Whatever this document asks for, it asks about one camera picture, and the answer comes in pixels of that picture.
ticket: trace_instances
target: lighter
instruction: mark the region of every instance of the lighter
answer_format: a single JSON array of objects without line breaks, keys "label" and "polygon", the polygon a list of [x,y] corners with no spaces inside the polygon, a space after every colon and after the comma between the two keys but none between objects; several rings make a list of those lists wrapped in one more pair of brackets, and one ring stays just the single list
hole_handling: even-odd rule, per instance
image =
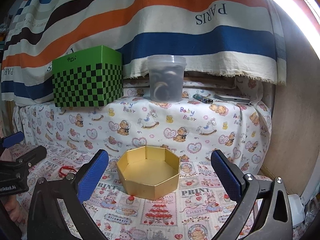
[{"label": "lighter", "polygon": [[213,100],[211,98],[207,98],[207,97],[204,97],[204,96],[201,96],[199,94],[195,94],[193,95],[193,97],[205,104],[212,104],[213,103]]}]

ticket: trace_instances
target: clear plastic container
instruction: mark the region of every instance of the clear plastic container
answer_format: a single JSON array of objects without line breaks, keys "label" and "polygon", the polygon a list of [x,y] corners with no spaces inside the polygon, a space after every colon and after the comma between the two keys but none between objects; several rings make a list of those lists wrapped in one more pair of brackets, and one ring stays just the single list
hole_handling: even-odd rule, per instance
[{"label": "clear plastic container", "polygon": [[179,102],[182,99],[186,59],[182,56],[154,55],[147,60],[150,96],[156,102]]}]

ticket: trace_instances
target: black stripe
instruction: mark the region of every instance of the black stripe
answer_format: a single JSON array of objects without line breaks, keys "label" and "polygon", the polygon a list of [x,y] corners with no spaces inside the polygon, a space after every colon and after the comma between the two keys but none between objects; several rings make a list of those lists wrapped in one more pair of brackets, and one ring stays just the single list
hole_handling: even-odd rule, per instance
[{"label": "black stripe", "polygon": [[66,2],[65,4],[60,5],[58,8],[56,8],[52,14],[50,15],[48,22],[44,28],[44,30],[40,33],[33,33],[28,27],[23,27],[19,34],[13,35],[10,39],[10,41],[7,41],[4,50],[7,50],[10,45],[17,44],[20,42],[20,40],[25,39],[30,44],[36,45],[43,33],[53,24],[58,22],[59,20],[66,18],[68,16],[71,16],[73,14],[76,14],[85,8],[87,8],[94,0],[72,0],[69,2]]}]

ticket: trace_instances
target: striped fabric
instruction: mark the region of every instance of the striped fabric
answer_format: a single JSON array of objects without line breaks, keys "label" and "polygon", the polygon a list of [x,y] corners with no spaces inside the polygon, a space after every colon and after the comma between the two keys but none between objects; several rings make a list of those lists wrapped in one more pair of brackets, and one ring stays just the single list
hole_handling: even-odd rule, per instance
[{"label": "striped fabric", "polygon": [[52,60],[97,45],[123,54],[124,78],[146,58],[183,55],[187,71],[285,83],[281,23],[270,0],[24,0],[2,62],[3,100],[52,100]]}]

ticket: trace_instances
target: wooden wall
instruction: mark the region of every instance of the wooden wall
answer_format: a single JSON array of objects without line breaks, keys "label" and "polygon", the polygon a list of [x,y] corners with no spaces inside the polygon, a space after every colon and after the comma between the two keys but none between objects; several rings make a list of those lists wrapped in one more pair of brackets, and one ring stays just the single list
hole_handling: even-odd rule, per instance
[{"label": "wooden wall", "polygon": [[301,195],[320,150],[320,60],[291,18],[278,11],[287,86],[276,86],[271,143],[261,170],[282,177],[289,194]]}]

